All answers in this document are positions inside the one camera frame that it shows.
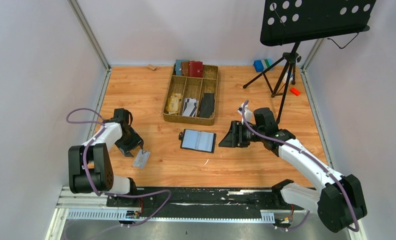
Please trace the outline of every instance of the wooden table surface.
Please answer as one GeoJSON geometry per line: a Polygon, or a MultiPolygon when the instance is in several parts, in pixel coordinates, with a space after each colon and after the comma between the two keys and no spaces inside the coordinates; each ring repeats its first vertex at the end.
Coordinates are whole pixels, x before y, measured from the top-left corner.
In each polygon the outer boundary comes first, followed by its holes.
{"type": "MultiPolygon", "coordinates": [[[[282,67],[268,73],[274,86],[282,67]]],[[[242,86],[256,76],[252,66],[220,67],[216,118],[213,126],[166,122],[162,117],[172,67],[115,67],[112,70],[101,114],[110,118],[116,108],[132,112],[133,128],[143,138],[144,149],[151,152],[144,169],[132,167],[134,158],[124,157],[116,146],[110,150],[114,173],[131,177],[137,186],[183,187],[270,187],[291,179],[303,186],[311,183],[288,162],[276,157],[261,142],[248,148],[218,147],[230,122],[240,120],[238,107],[249,100],[249,109],[269,107],[277,116],[281,96],[271,98],[260,78],[247,89],[242,86]],[[178,135],[183,129],[217,134],[214,153],[180,149],[178,135]]],[[[314,124],[301,77],[297,74],[299,96],[288,92],[279,128],[292,132],[323,162],[326,158],[314,124]]],[[[138,149],[132,151],[137,155],[138,149]]]]}

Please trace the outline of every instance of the white robotic arm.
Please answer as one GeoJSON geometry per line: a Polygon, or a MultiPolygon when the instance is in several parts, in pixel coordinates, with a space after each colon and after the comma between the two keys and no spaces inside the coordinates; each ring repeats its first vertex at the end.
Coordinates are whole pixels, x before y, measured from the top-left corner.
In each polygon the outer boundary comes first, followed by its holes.
{"type": "Polygon", "coordinates": [[[72,146],[68,151],[70,189],[73,193],[91,193],[93,191],[87,174],[83,156],[87,163],[94,163],[89,169],[90,177],[98,191],[113,194],[128,194],[135,189],[131,178],[117,176],[112,171],[108,151],[113,145],[126,157],[132,157],[130,150],[140,146],[142,138],[129,125],[131,113],[123,108],[114,110],[114,117],[105,120],[97,133],[82,145],[72,146]]]}
{"type": "Polygon", "coordinates": [[[269,108],[254,111],[256,124],[248,123],[250,117],[245,116],[245,111],[242,111],[242,116],[247,121],[232,121],[229,133],[219,143],[219,147],[246,148],[251,142],[262,142],[266,149],[297,168],[315,188],[313,190],[299,186],[292,180],[284,180],[272,187],[281,204],[293,204],[318,213],[323,224],[335,233],[354,222],[348,200],[356,219],[367,215],[361,184],[355,176],[343,176],[326,166],[304,148],[291,132],[279,129],[269,108]],[[338,180],[340,187],[332,177],[338,180]]]}
{"type": "MultiPolygon", "coordinates": [[[[290,139],[286,142],[299,147],[303,152],[307,152],[315,157],[306,148],[304,148],[304,146],[302,146],[298,139],[290,139]]],[[[316,188],[316,190],[311,190],[309,188],[299,186],[296,183],[288,184],[280,191],[283,200],[286,203],[294,204],[316,213],[318,209],[317,203],[320,200],[321,191],[325,188],[326,184],[332,185],[335,184],[335,182],[332,178],[325,174],[316,163],[290,146],[285,144],[280,146],[279,157],[283,160],[286,160],[288,163],[292,164],[296,169],[298,169],[316,188]]],[[[329,168],[319,159],[317,160],[329,170],[330,174],[333,174],[337,179],[341,179],[341,173],[329,168]]]]}

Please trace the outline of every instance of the orange object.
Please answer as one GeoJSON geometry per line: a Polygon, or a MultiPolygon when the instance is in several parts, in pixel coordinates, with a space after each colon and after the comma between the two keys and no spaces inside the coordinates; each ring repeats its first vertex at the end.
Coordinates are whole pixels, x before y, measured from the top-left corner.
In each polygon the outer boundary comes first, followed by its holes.
{"type": "Polygon", "coordinates": [[[293,94],[295,94],[295,96],[298,96],[301,92],[300,91],[298,91],[296,88],[291,88],[291,90],[290,90],[293,94]]]}

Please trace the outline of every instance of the black music stand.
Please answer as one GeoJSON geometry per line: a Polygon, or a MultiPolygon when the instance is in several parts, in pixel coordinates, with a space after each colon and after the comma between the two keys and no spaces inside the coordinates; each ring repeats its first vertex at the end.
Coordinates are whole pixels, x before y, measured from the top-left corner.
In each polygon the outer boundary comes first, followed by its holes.
{"type": "Polygon", "coordinates": [[[367,22],[376,0],[266,0],[260,42],[266,46],[278,46],[295,43],[291,52],[243,86],[247,88],[259,77],[264,76],[271,91],[271,97],[282,95],[277,123],[280,123],[283,105],[289,86],[291,73],[295,84],[296,63],[301,56],[296,52],[301,41],[320,39],[345,34],[358,34],[368,31],[367,22]],[[274,89],[271,88],[266,72],[286,60],[274,89]],[[280,84],[288,71],[283,93],[279,93],[280,84]]]}

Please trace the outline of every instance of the woven basket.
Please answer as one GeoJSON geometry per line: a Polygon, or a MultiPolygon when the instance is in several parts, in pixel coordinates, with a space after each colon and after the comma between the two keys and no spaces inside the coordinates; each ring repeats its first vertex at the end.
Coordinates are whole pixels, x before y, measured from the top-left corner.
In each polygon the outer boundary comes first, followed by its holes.
{"type": "Polygon", "coordinates": [[[189,77],[189,76],[176,76],[176,72],[173,67],[170,85],[168,92],[165,97],[163,117],[166,122],[172,123],[185,123],[185,124],[198,124],[198,125],[214,125],[215,120],[215,109],[217,106],[217,88],[218,88],[218,67],[213,65],[203,66],[203,78],[200,77],[189,77]],[[203,117],[196,117],[199,115],[199,106],[201,99],[204,97],[204,93],[213,93],[215,98],[214,112],[210,118],[206,119],[203,117]],[[166,107],[168,105],[168,98],[172,93],[182,94],[182,98],[194,98],[199,100],[198,112],[196,116],[182,116],[179,114],[168,114],[166,107]]]}

